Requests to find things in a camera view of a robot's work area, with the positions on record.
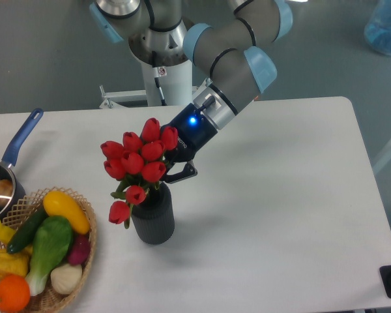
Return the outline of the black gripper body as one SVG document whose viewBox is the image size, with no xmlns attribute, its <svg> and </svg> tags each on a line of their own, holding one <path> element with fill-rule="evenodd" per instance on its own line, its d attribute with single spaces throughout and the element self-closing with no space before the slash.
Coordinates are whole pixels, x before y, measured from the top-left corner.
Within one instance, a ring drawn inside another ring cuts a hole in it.
<svg viewBox="0 0 391 313">
<path fill-rule="evenodd" d="M 176 148 L 166 151 L 165 157 L 170 164 L 191 161 L 196 153 L 217 133 L 217 129 L 191 103 L 187 105 L 170 123 L 163 125 L 175 127 L 178 132 Z"/>
</svg>

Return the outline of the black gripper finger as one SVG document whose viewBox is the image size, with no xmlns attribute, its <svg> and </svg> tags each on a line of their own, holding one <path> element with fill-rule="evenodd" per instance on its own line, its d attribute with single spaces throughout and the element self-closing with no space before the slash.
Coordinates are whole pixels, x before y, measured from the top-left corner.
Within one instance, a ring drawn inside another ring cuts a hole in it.
<svg viewBox="0 0 391 313">
<path fill-rule="evenodd" d="M 184 165 L 182 171 L 180 171 L 178 173 L 171 174 L 171 175 L 165 174 L 163 177 L 163 182 L 169 183 L 169 184 L 178 183 L 178 182 L 183 181 L 185 179 L 195 177 L 197 174 L 198 174 L 198 171 L 196 170 L 196 168 L 194 166 L 194 162 L 191 160 L 191 161 L 188 161 Z"/>
</svg>

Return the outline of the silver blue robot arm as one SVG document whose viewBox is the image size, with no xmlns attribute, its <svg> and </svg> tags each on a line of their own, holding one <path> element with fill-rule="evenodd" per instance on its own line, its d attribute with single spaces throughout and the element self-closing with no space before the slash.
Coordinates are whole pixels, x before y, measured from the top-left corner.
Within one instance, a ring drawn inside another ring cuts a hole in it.
<svg viewBox="0 0 391 313">
<path fill-rule="evenodd" d="M 180 1 L 93 1 L 91 15 L 112 41 L 128 43 L 140 62 L 149 106 L 182 106 L 170 125 L 179 144 L 166 155 L 181 172 L 174 183 L 196 175 L 195 154 L 276 79 L 265 53 L 286 35 L 293 14 L 285 1 L 230 1 L 234 20 L 215 29 L 191 24 Z"/>
</svg>

